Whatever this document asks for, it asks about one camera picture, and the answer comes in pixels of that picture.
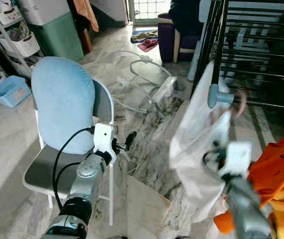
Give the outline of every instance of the light blue cushion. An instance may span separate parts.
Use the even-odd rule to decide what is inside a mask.
[[[92,125],[95,88],[81,65],[65,58],[44,57],[33,70],[31,85],[40,135],[49,146],[59,150],[76,131]],[[84,154],[93,146],[93,136],[85,131],[63,152]]]

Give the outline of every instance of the blue plastic basket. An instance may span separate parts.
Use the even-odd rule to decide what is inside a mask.
[[[13,108],[30,93],[26,80],[22,77],[9,76],[0,83],[0,103],[4,106]]]

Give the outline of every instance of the drying rack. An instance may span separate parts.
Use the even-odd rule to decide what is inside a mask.
[[[208,105],[239,102],[238,89],[249,92],[249,105],[284,109],[284,0],[212,0],[204,29],[192,93],[214,59]],[[223,79],[231,93],[218,92]]]

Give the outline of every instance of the marble floor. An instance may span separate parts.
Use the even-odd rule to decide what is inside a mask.
[[[136,44],[130,43],[131,32],[132,26],[102,32],[93,41],[93,51],[80,64],[105,85],[116,82],[106,70],[106,58],[113,51],[129,50],[148,55],[161,64],[158,46],[143,53]],[[207,219],[191,223],[185,191],[168,164],[169,143],[188,106],[191,83],[186,76],[189,63],[170,63],[164,64],[164,67],[177,76],[179,84],[185,88],[163,100],[161,110],[165,117],[159,117],[152,108],[143,115],[116,105],[118,140],[124,142],[132,130],[137,131],[137,137],[128,152],[131,160],[127,161],[120,154],[116,164],[115,224],[112,227],[108,225],[107,201],[99,199],[89,222],[89,239],[113,236],[174,239],[178,235],[190,235],[193,239],[234,238],[234,235],[220,235],[212,221],[216,214],[225,210],[222,197]],[[156,70],[150,70],[152,73],[158,80],[163,77]],[[258,159],[268,142],[284,136],[276,113],[272,112],[272,121],[268,119],[269,113],[259,107],[248,107],[231,125],[231,139],[245,138],[254,143],[254,160]],[[14,109],[0,105],[0,239],[40,238],[58,214],[56,203],[50,209],[46,195],[27,190],[21,182],[23,173],[39,150],[32,97]],[[108,177],[102,184],[102,194],[106,193],[107,185]]]

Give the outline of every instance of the chair backrest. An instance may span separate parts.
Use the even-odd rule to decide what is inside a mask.
[[[39,133],[55,149],[59,150],[76,131],[90,127],[92,116],[113,123],[109,91],[76,62],[44,57],[33,70],[31,85]],[[84,154],[93,146],[93,136],[85,131],[74,137],[64,152]]]

